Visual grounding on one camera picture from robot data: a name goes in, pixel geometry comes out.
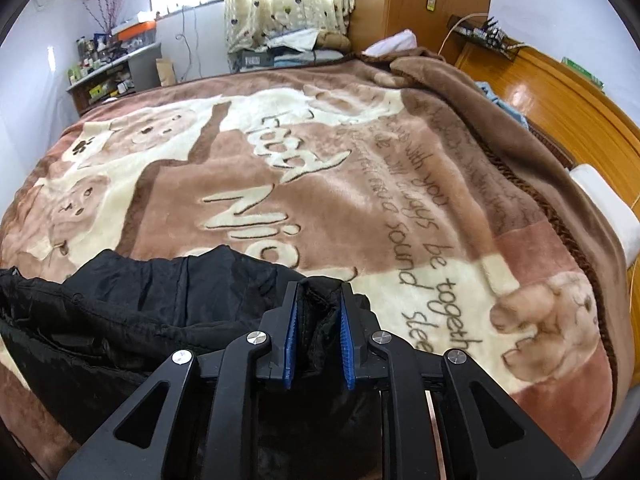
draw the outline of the blanket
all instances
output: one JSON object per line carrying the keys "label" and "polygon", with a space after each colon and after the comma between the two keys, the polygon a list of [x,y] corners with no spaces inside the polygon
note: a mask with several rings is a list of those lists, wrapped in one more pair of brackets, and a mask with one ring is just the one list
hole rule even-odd
{"label": "blanket", "polygon": [[[228,244],[351,283],[417,349],[468,352],[576,462],[628,390],[613,232],[558,161],[423,50],[220,76],[97,108],[2,220],[0,267]],[[1,353],[0,416],[49,475],[77,449]]]}

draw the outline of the blue gripper pad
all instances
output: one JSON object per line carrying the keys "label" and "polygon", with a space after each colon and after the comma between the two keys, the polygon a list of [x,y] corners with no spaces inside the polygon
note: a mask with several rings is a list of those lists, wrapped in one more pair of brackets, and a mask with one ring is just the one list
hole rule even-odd
{"label": "blue gripper pad", "polygon": [[347,308],[344,299],[340,300],[340,350],[342,351],[342,371],[347,381],[347,388],[354,390],[356,387],[356,371],[353,363],[353,341],[347,318]]}
{"label": "blue gripper pad", "polygon": [[293,382],[293,374],[296,371],[296,332],[298,328],[298,303],[293,304],[287,340],[284,347],[284,387],[290,390]]}

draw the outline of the triangular cutout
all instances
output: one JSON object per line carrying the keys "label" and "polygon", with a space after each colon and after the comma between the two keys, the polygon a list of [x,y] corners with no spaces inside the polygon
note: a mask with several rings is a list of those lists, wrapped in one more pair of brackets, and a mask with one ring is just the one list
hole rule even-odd
{"label": "triangular cutout", "polygon": [[524,430],[504,411],[504,408],[498,404],[482,384],[477,381],[472,382],[471,393],[476,401],[476,406],[478,406],[484,431],[491,447],[500,449],[502,446],[524,438]]}
{"label": "triangular cutout", "polygon": [[151,439],[156,431],[156,424],[168,392],[169,383],[167,381],[156,384],[136,409],[129,413],[127,418],[116,428],[113,436],[142,449],[148,448],[151,445]]}

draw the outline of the table top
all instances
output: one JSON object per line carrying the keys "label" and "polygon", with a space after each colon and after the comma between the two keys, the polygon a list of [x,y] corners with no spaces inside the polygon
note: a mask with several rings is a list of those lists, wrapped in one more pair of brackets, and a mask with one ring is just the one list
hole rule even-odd
{"label": "table top", "polygon": [[144,46],[142,48],[139,48],[139,49],[135,50],[134,52],[131,52],[130,54],[127,54],[126,56],[119,57],[118,59],[116,59],[114,61],[111,61],[110,63],[108,63],[108,64],[106,64],[104,66],[101,66],[99,69],[94,70],[89,75],[83,77],[80,81],[76,81],[69,88],[67,88],[66,91],[67,92],[71,92],[77,86],[80,86],[81,84],[86,83],[87,81],[90,81],[92,78],[96,77],[97,75],[100,75],[101,73],[106,72],[108,69],[113,68],[114,66],[118,66],[121,63],[124,63],[124,62],[128,61],[132,57],[138,56],[139,54],[142,54],[143,52],[146,52],[147,50],[151,50],[151,49],[157,48],[159,46],[160,46],[160,42],[158,41],[156,43],[153,43],[153,44]]}

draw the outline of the desk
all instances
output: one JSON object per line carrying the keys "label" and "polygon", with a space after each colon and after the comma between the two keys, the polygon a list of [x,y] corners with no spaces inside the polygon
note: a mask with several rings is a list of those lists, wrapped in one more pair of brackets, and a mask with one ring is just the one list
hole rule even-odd
{"label": "desk", "polygon": [[82,116],[102,103],[103,100],[92,103],[89,90],[104,83],[117,72],[126,71],[131,74],[134,88],[127,91],[127,94],[159,87],[160,78],[156,68],[156,59],[161,59],[161,57],[160,43],[144,46],[135,52],[101,66],[71,85],[66,91],[73,98],[78,115]]}

